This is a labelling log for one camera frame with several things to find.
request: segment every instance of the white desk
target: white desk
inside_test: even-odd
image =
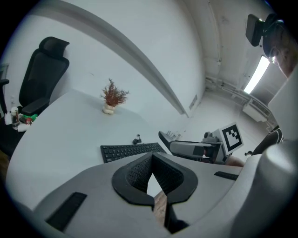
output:
[[[158,131],[139,115],[116,108],[110,116],[103,102],[78,91],[70,91],[52,103],[30,126],[16,147],[6,178],[15,200],[34,209],[52,190],[81,171],[103,163],[101,145],[129,145],[141,135],[143,143],[158,142]],[[148,194],[161,189],[151,178]]]

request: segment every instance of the plant pot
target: plant pot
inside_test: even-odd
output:
[[[105,114],[109,114],[109,115],[114,114],[114,110],[115,110],[115,107],[114,106],[110,106],[107,103],[105,103],[104,106],[103,106],[103,108],[102,108],[102,111]]]

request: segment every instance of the ceiling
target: ceiling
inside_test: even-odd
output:
[[[196,25],[204,53],[206,77],[244,89],[264,55],[245,36],[247,16],[266,19],[271,8],[261,0],[184,0]],[[252,95],[268,104],[286,78],[270,64]]]

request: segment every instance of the keyboard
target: keyboard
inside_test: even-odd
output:
[[[163,152],[163,148],[158,143],[138,144],[138,145],[102,145],[102,158],[105,163],[122,159],[128,156],[148,153]]]

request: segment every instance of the dried plant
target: dried plant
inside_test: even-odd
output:
[[[117,106],[125,103],[129,91],[119,90],[112,79],[108,80],[110,81],[110,84],[105,86],[102,90],[104,95],[101,95],[101,98],[104,98],[109,106]]]

